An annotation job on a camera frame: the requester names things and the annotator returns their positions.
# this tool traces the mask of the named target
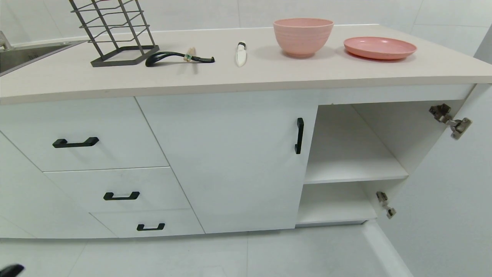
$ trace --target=pink plate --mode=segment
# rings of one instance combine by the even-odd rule
[[[354,55],[377,60],[403,59],[417,51],[415,45],[406,41],[375,36],[349,38],[343,45]]]

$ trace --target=faucet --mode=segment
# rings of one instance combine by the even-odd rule
[[[0,31],[0,46],[3,47],[5,50],[12,49],[12,45],[10,45],[10,42],[8,42],[7,38],[3,34],[2,31]]]

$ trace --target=pink bowl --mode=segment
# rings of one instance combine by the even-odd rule
[[[274,22],[275,38],[289,56],[306,58],[321,49],[333,29],[333,21],[318,18],[289,18]]]
[[[403,59],[417,51],[417,47],[409,42],[375,36],[349,38],[343,45],[354,55],[377,60]]]

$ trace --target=cabinet shelf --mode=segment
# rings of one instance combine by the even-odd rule
[[[351,105],[319,107],[304,184],[407,176],[398,160]]]
[[[297,226],[354,222],[377,218],[358,182],[304,185]]]

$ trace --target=bowl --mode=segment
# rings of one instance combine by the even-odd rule
[[[319,18],[280,19],[274,22],[275,38],[287,55],[307,58],[325,45],[333,24]]]

